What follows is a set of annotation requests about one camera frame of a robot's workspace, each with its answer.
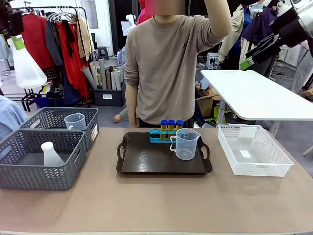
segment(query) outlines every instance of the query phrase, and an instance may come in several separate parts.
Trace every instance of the gray plastic basket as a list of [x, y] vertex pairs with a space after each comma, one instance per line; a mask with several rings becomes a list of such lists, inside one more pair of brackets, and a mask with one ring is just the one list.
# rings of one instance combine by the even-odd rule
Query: gray plastic basket
[[[85, 160], [83, 131], [20, 129], [0, 143], [0, 188], [25, 190], [70, 189]], [[53, 142], [65, 162], [44, 166], [41, 144]]]
[[21, 129], [66, 129], [64, 118], [82, 113], [86, 121], [86, 150], [89, 151], [99, 132], [98, 109], [96, 108], [42, 108], [37, 114], [21, 125]]

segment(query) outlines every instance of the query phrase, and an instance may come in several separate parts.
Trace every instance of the brown table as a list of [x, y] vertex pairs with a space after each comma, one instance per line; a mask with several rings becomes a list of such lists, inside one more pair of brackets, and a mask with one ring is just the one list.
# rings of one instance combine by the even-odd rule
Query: brown table
[[0, 190], [0, 233], [313, 231], [313, 179], [289, 153], [294, 166], [284, 178], [235, 176], [217, 129], [197, 129], [210, 147], [212, 173], [125, 176], [116, 172], [116, 149], [134, 131], [101, 128], [69, 191]]

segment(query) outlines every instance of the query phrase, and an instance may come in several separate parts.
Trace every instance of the blue cap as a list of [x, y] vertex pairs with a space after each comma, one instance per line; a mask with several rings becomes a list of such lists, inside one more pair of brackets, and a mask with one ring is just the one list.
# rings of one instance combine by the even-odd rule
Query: blue cap
[[174, 120], [169, 120], [169, 121], [168, 121], [168, 124], [169, 124], [170, 126], [174, 126], [174, 125], [176, 124], [176, 122], [175, 122]]
[[177, 125], [177, 126], [183, 126], [183, 125], [184, 125], [184, 121], [178, 120], [178, 121], [176, 122], [176, 125]]
[[168, 125], [168, 121], [167, 120], [162, 120], [161, 121], [161, 125], [162, 126], [167, 126]]

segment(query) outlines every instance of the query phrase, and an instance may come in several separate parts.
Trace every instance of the pitcher handle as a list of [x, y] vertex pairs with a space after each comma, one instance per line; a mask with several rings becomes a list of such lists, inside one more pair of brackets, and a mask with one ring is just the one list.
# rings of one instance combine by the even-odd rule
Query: pitcher handle
[[172, 144], [171, 144], [170, 150], [173, 151], [173, 152], [176, 152], [176, 149], [173, 149], [173, 148], [172, 148], [172, 147], [173, 147], [173, 139], [174, 139], [174, 138], [175, 138], [176, 141], [177, 141], [177, 136], [171, 136], [171, 143], [172, 143]]

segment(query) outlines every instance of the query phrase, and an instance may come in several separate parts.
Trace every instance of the test tube rack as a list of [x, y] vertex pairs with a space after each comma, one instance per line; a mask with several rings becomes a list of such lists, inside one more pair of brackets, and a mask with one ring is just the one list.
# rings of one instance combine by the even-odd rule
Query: test tube rack
[[[161, 140], [160, 135], [166, 135], [165, 140]], [[171, 143], [168, 140], [168, 135], [176, 135], [176, 130], [174, 132], [164, 131], [161, 132], [161, 129], [153, 129], [150, 130], [150, 143]]]

